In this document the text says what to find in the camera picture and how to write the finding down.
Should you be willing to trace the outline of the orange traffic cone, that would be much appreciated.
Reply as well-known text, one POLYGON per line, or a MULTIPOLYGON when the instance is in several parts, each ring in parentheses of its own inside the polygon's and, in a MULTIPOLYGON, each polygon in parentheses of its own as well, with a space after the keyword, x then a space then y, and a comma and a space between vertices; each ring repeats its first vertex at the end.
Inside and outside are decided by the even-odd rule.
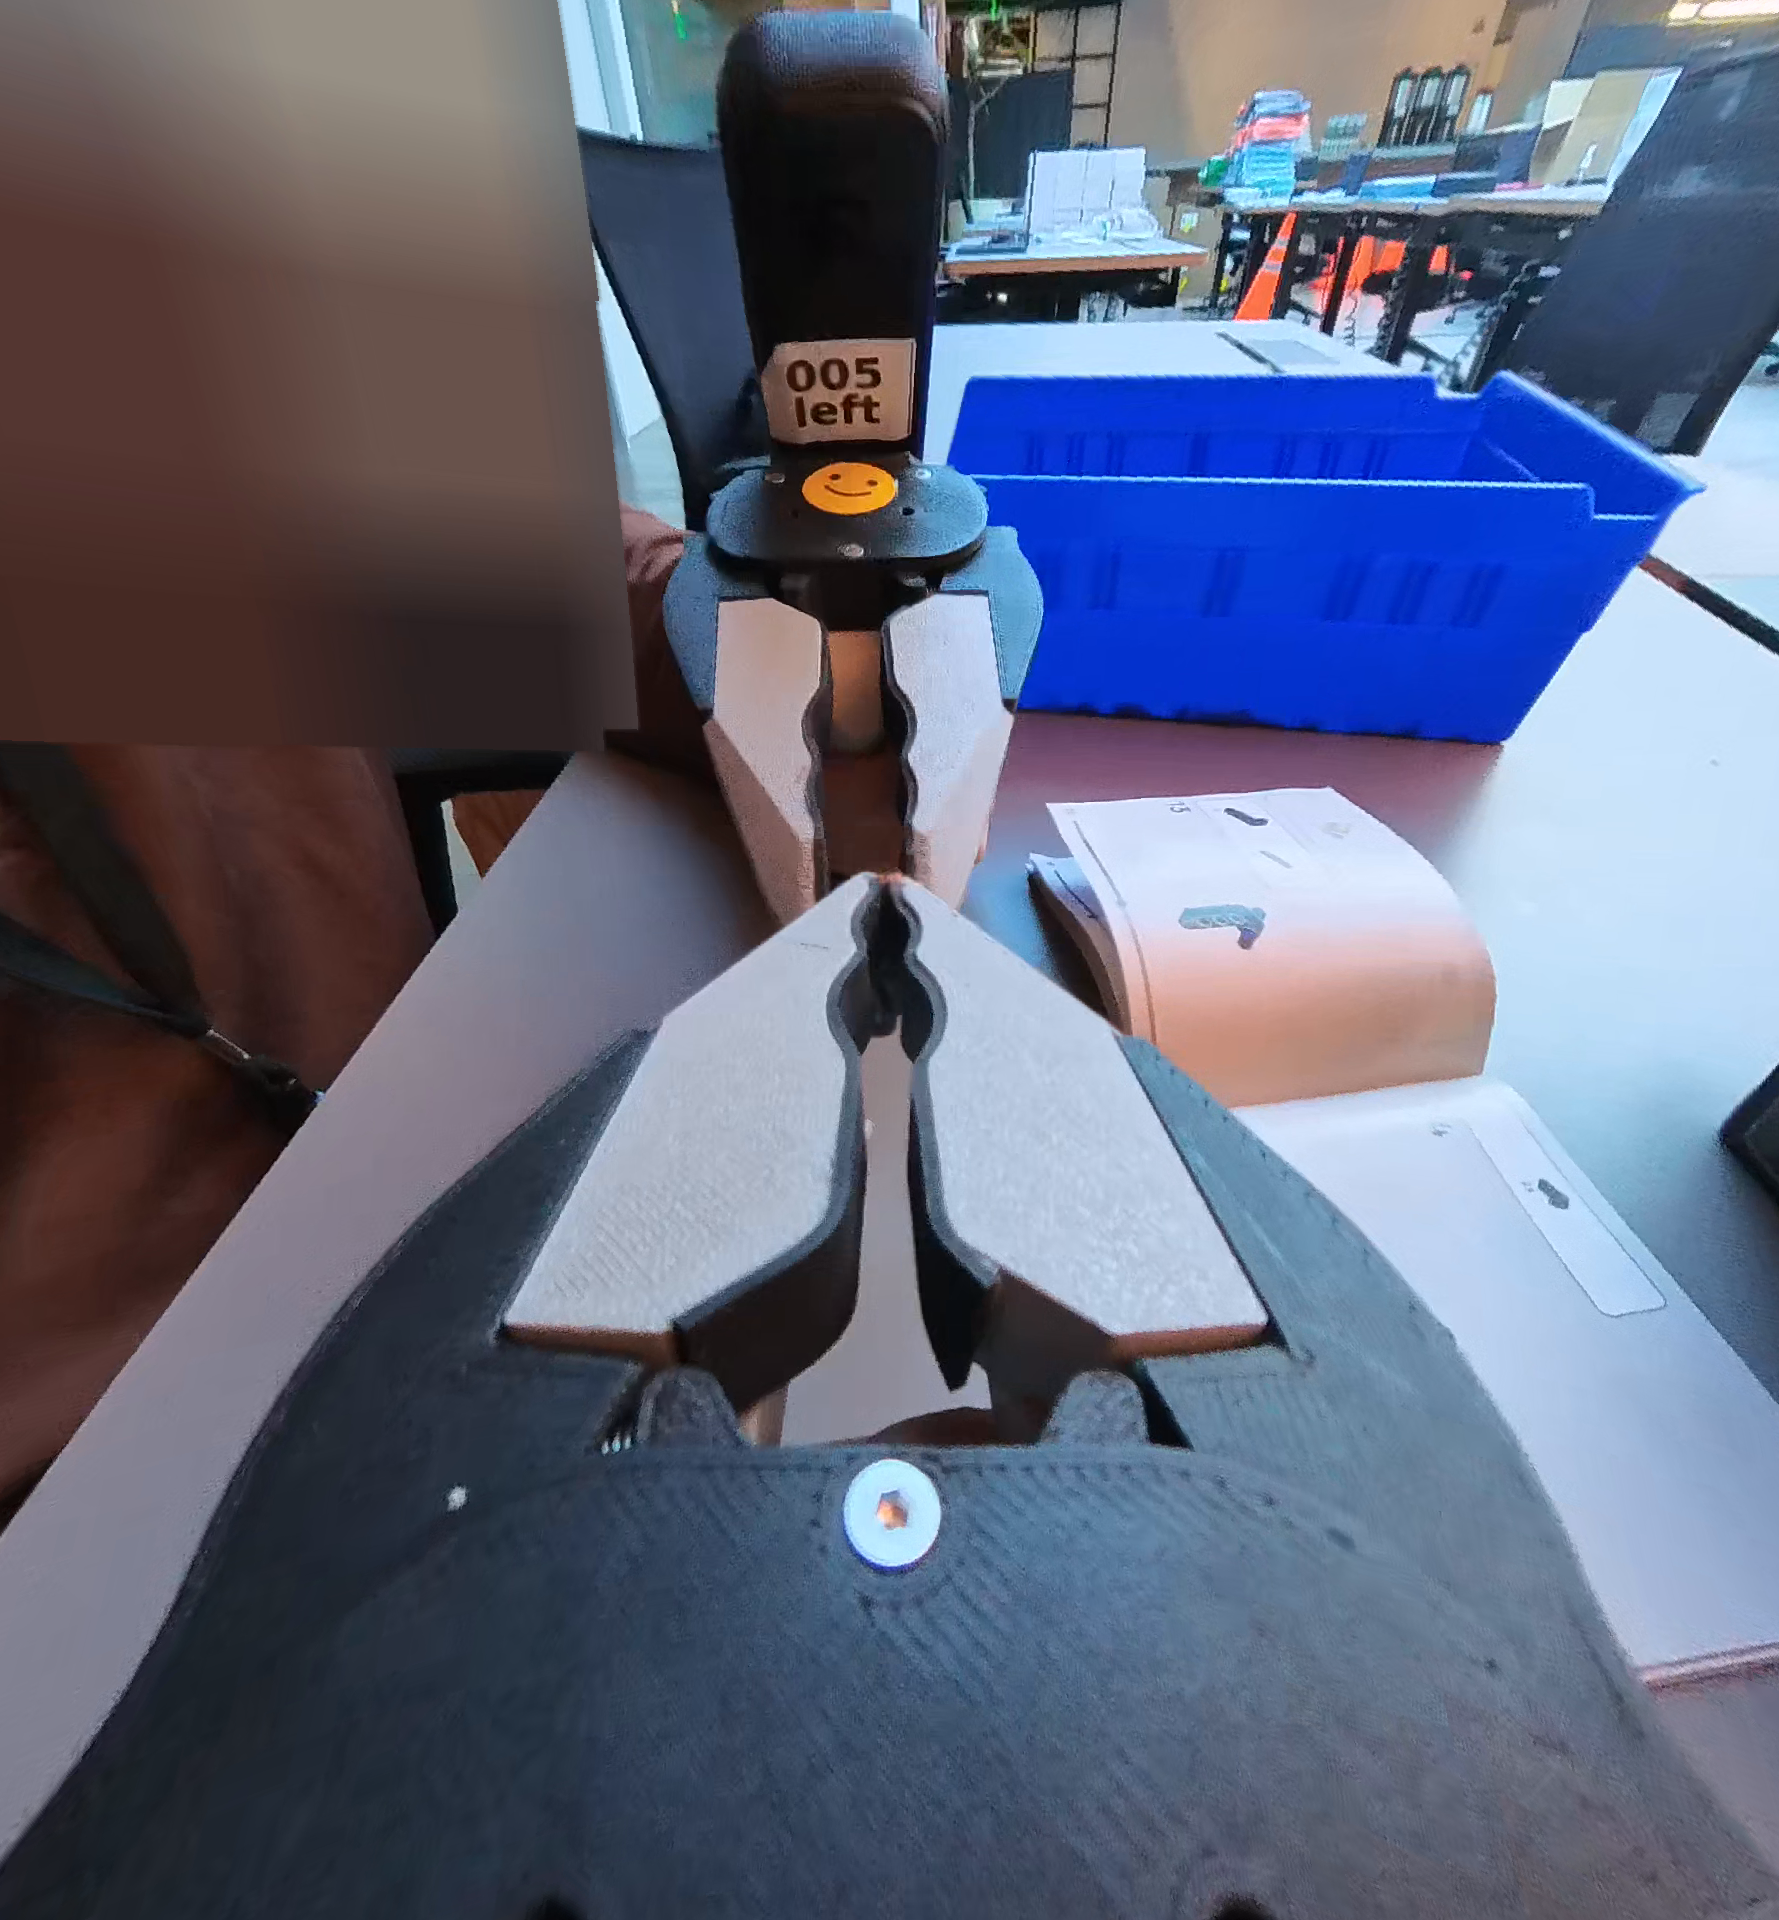
POLYGON ((1255 211, 1246 218, 1246 256, 1240 256, 1240 288, 1236 288, 1236 318, 1283 318, 1292 298, 1292 242, 1295 213, 1292 211, 1255 211))

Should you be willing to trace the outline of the black office chair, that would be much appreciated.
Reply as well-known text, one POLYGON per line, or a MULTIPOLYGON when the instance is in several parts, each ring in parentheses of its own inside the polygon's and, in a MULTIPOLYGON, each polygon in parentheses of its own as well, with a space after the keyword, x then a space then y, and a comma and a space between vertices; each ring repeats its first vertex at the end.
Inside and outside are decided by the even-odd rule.
POLYGON ((1697 64, 1498 373, 1698 456, 1779 329, 1779 48, 1697 64))
MULTIPOLYGON (((713 146, 580 128, 580 168, 593 256, 649 373, 684 528, 699 533, 707 497, 768 451, 721 154, 713 146)), ((566 759, 566 753, 394 753, 405 826, 437 932, 458 909, 446 803, 538 795, 566 759)))

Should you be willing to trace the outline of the cardboard box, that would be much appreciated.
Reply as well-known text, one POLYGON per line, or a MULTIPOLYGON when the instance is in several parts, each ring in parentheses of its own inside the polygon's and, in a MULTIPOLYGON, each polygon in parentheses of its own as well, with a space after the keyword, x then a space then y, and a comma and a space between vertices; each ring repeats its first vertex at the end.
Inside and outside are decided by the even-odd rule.
POLYGON ((1610 184, 1661 118, 1676 74, 1676 64, 1630 64, 1552 85, 1527 183, 1548 189, 1610 184))

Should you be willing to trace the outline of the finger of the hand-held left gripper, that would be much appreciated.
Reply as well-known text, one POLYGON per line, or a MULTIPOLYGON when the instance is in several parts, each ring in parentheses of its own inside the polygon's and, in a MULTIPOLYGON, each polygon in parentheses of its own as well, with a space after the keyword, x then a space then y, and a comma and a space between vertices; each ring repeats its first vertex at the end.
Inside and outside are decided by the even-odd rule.
POLYGON ((819 744, 827 722, 827 635, 780 599, 721 599, 707 759, 751 873, 780 921, 827 897, 819 744))
POLYGON ((964 906, 1012 753, 993 599, 919 599, 883 620, 899 715, 904 878, 964 906))

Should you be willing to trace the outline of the blue plastic bin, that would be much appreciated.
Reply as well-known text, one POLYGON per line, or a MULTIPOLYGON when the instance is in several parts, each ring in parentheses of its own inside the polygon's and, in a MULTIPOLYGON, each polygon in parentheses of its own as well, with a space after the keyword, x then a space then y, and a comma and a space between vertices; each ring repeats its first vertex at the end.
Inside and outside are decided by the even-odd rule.
POLYGON ((977 375, 1023 708, 1507 744, 1697 480, 1498 375, 977 375))

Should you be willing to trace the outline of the stack of white boxes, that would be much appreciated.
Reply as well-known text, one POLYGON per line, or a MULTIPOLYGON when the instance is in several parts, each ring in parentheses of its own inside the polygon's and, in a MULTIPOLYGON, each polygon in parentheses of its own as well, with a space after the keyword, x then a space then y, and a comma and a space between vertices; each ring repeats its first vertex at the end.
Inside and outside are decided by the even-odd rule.
POLYGON ((1029 154, 1017 213, 1032 244, 1154 235, 1146 147, 1029 154))

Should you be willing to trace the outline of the white instruction booklet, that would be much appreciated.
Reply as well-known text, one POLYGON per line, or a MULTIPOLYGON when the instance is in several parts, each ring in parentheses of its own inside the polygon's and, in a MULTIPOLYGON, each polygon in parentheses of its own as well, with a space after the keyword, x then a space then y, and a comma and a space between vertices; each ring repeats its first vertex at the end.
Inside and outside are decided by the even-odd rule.
POLYGON ((1453 1335, 1656 1681, 1779 1659, 1779 1406, 1489 1078, 1491 951, 1336 787, 1049 803, 1115 1028, 1322 1188, 1453 1335))

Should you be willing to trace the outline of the stack of coloured cloths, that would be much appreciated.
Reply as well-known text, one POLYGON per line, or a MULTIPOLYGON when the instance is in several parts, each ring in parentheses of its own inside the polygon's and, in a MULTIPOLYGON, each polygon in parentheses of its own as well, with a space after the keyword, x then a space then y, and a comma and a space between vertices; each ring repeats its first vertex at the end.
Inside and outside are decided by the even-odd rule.
POLYGON ((1295 88, 1255 88, 1236 111, 1225 197, 1287 199, 1312 156, 1312 103, 1295 88))

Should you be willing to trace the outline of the wooden work table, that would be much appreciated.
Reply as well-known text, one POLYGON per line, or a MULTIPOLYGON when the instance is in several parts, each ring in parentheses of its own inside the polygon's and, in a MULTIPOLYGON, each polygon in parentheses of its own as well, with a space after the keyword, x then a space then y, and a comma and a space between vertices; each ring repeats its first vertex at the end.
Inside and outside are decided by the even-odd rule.
POLYGON ((1170 311, 1215 256, 1178 235, 1041 235, 1029 244, 958 242, 939 256, 939 327, 1078 327, 1170 311))

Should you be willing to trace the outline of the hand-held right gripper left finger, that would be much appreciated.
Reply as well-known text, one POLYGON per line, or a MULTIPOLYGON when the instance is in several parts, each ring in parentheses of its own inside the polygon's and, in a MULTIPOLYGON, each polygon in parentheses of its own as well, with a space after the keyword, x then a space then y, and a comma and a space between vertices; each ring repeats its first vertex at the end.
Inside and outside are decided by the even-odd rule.
POLYGON ((703 1370, 734 1411, 827 1353, 855 1309, 878 897, 853 878, 658 1023, 511 1342, 703 1370))

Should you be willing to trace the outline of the black work table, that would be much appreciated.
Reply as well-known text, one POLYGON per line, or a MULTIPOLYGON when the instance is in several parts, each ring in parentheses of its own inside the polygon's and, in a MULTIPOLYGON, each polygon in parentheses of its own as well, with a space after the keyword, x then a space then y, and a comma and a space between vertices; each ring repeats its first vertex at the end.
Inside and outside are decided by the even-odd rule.
MULTIPOLYGON (((1225 267, 1232 258, 1232 242, 1240 242, 1246 256, 1246 218, 1255 211, 1292 211, 1295 213, 1295 242, 1292 242, 1292 288, 1295 267, 1312 267, 1312 278, 1327 278, 1327 303, 1316 311, 1322 336, 1341 329, 1341 311, 1347 294, 1360 294, 1358 258, 1376 258, 1387 242, 1393 242, 1405 256, 1388 267, 1388 288, 1379 294, 1379 327, 1369 357, 1401 366, 1407 357, 1407 340, 1419 314, 1429 311, 1429 288, 1434 267, 1453 278, 1461 256, 1489 256, 1501 250, 1507 258, 1557 258, 1569 242, 1569 231, 1608 211, 1608 184, 1501 184, 1479 197, 1405 197, 1405 199, 1376 199, 1376 197, 1292 197, 1292 199, 1261 199, 1261 197, 1225 197, 1225 235, 1215 264, 1225 267)), ((1236 288, 1240 267, 1227 284, 1227 311, 1236 314, 1236 288)))

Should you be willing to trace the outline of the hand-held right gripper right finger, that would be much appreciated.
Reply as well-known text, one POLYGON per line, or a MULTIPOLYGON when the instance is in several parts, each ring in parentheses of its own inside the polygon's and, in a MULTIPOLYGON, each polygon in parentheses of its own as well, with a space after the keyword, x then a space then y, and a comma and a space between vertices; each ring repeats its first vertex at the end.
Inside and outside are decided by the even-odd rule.
POLYGON ((1255 1346, 1265 1304, 1122 1036, 927 888, 890 882, 908 1210, 949 1387, 1060 1395, 1076 1375, 1255 1346))

